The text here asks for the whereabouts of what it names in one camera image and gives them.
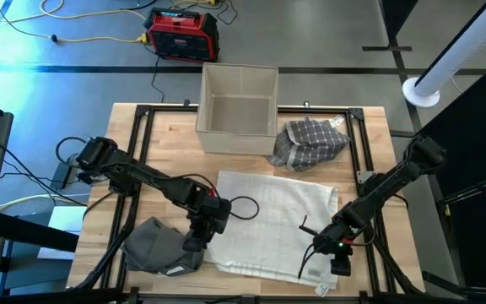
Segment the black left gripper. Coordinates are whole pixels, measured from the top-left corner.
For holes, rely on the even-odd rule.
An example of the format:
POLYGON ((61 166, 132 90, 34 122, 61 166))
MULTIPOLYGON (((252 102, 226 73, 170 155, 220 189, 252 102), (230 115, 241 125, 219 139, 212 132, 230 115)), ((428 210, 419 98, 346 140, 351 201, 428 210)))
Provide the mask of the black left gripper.
POLYGON ((231 202, 221 198, 217 190, 194 187, 184 203, 189 231, 185 235, 182 249, 200 252, 206 249, 215 234, 223 234, 231 212, 231 202))

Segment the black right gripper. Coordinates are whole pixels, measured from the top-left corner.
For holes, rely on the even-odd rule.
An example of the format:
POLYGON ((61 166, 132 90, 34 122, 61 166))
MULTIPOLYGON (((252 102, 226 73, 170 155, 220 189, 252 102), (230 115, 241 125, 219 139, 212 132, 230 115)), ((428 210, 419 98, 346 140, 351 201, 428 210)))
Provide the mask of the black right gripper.
POLYGON ((313 238, 314 251, 324 255, 333 255, 330 260, 331 273, 340 276, 351 275, 350 257, 353 255, 352 229, 338 216, 313 238))

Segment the white towel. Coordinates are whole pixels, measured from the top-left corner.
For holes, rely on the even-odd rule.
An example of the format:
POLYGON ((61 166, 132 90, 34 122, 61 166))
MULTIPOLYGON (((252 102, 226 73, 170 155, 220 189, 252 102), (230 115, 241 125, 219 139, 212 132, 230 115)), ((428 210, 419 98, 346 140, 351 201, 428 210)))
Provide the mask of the white towel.
POLYGON ((312 235, 338 211, 338 190, 278 176, 220 171, 217 189, 231 199, 233 215, 208 244, 205 260, 217 270, 315 288, 337 287, 331 256, 315 254, 299 271, 312 235))

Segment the dark grey towel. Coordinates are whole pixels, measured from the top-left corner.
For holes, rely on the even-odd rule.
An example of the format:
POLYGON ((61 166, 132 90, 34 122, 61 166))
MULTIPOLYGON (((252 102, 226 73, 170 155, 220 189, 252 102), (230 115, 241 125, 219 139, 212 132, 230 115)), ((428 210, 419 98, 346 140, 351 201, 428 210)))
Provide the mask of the dark grey towel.
POLYGON ((182 249, 184 236, 176 229, 151 217, 135 228, 124 241, 127 271, 160 274, 174 277, 197 272, 204 252, 187 252, 182 249))

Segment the grey checked towel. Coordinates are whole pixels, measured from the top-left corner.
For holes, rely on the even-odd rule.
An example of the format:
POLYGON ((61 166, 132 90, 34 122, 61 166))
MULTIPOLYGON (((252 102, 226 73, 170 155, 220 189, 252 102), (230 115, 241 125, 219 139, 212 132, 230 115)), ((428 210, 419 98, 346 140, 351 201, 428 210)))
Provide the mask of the grey checked towel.
POLYGON ((273 154, 267 161, 275 167, 291 171, 307 171, 333 160, 351 142, 348 135, 338 131, 332 120, 286 122, 276 137, 273 154))

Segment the beige fabric bin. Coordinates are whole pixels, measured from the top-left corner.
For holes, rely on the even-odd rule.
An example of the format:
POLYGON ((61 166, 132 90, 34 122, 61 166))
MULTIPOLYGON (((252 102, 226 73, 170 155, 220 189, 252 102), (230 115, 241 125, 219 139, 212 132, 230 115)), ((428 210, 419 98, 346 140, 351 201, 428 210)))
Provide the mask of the beige fabric bin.
POLYGON ((195 132, 207 153, 273 153, 278 134, 278 68, 206 62, 195 132))

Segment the red black power station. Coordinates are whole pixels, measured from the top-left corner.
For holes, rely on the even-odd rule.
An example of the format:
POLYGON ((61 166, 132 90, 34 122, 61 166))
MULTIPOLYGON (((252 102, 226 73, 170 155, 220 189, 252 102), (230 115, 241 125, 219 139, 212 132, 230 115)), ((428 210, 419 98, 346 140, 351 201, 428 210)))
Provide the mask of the red black power station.
POLYGON ((152 8, 143 26, 159 57, 192 62, 218 60, 219 31, 212 14, 152 8))

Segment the black partition panel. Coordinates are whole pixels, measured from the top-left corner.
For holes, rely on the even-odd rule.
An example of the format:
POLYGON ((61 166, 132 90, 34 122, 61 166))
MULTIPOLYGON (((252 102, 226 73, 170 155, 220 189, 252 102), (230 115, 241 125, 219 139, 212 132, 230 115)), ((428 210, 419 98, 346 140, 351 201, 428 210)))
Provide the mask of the black partition panel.
POLYGON ((436 180, 448 196, 486 180, 486 74, 428 122, 422 132, 446 149, 436 180))

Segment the black floor stand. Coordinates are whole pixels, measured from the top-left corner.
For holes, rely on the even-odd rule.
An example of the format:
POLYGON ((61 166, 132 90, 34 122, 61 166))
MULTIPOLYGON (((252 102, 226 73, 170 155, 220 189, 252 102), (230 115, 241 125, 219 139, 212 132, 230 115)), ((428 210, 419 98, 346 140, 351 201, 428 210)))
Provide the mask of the black floor stand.
POLYGON ((387 46, 363 46, 363 52, 411 52, 411 46, 399 46, 397 34, 419 0, 377 0, 386 29, 387 46))

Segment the white tower fan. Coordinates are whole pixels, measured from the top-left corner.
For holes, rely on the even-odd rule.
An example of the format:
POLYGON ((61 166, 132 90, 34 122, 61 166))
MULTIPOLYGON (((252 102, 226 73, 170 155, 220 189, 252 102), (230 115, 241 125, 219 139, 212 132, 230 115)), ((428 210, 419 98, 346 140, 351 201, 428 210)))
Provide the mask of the white tower fan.
POLYGON ((420 108, 435 106, 440 100, 440 88, 484 46, 486 46, 486 3, 470 18, 421 76, 403 82, 402 94, 405 100, 420 108))

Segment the black metal table frame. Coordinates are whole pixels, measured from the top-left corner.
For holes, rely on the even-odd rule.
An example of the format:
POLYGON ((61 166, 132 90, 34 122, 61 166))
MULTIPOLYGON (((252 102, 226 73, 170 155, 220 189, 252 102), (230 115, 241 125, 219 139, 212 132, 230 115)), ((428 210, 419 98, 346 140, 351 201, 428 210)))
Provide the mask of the black metal table frame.
MULTIPOLYGON (((112 108, 107 137, 135 156, 145 155, 150 166, 169 175, 196 173, 201 180, 215 180, 220 171, 287 177, 289 172, 271 166, 261 156, 218 155, 203 151, 195 133, 195 106, 169 104, 118 103, 112 108)), ((378 106, 340 107, 283 106, 278 121, 288 122, 304 117, 328 119, 344 115, 340 127, 351 138, 345 149, 331 162, 301 172, 299 179, 335 187, 341 203, 356 196, 359 171, 388 171, 395 163, 392 139, 384 110, 378 106)), ((68 284, 81 283, 95 267, 114 240, 130 209, 137 212, 137 222, 157 217, 168 225, 185 231, 189 224, 182 209, 165 200, 151 187, 143 187, 138 198, 107 198, 107 188, 96 185, 91 192, 94 207, 87 213, 68 284)), ((383 209, 378 222, 380 238, 386 241, 391 255, 403 273, 418 288, 424 281, 408 218, 406 204, 393 198, 383 209)), ((376 250, 356 247, 351 258, 352 274, 342 277, 326 301, 360 304, 374 294, 398 290, 390 272, 376 250)), ((175 278, 128 272, 120 256, 115 256, 99 282, 102 288, 117 287, 125 294, 145 302, 154 300, 206 300, 232 304, 279 304, 296 301, 318 302, 311 286, 265 280, 257 277, 219 272, 205 264, 194 274, 175 278)))

